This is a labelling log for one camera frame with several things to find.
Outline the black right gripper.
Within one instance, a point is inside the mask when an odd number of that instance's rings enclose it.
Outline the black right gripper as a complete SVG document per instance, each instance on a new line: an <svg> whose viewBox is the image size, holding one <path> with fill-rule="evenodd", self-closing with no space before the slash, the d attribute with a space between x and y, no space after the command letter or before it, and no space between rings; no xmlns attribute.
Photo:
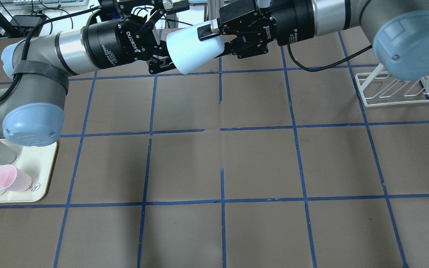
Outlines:
<svg viewBox="0 0 429 268"><path fill-rule="evenodd" d="M311 0L272 0L268 7L259 7L255 0L239 0L219 10L218 23L219 27L198 27L198 39L232 35L222 55L240 59L268 53L271 41L285 46L311 39L315 34Z"/></svg>

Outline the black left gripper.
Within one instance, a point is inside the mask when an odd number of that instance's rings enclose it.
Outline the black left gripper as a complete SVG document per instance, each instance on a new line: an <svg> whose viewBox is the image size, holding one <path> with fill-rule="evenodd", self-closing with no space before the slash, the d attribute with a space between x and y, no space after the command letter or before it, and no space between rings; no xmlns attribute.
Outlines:
<svg viewBox="0 0 429 268"><path fill-rule="evenodd" d="M176 69L155 24L166 15L189 10L187 0L101 0L83 28L82 39L100 69L146 61L150 74Z"/></svg>

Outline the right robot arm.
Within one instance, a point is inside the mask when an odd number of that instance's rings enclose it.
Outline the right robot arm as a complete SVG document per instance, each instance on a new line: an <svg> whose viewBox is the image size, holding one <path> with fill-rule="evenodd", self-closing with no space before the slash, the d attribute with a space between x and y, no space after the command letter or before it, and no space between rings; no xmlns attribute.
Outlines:
<svg viewBox="0 0 429 268"><path fill-rule="evenodd" d="M361 27L376 59L403 81L429 76L429 0L239 0L196 29L201 41L234 35L222 55L247 58Z"/></svg>

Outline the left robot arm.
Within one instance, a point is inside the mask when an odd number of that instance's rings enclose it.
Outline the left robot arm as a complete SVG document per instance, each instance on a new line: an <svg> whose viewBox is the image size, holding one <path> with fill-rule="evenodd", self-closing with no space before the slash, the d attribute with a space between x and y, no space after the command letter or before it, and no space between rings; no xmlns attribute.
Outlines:
<svg viewBox="0 0 429 268"><path fill-rule="evenodd" d="M101 0L87 24L34 38L34 32L1 55L12 79L0 89L0 138L21 146L48 146L61 136L69 78L145 61L150 74L175 69L155 24L189 10L187 0Z"/></svg>

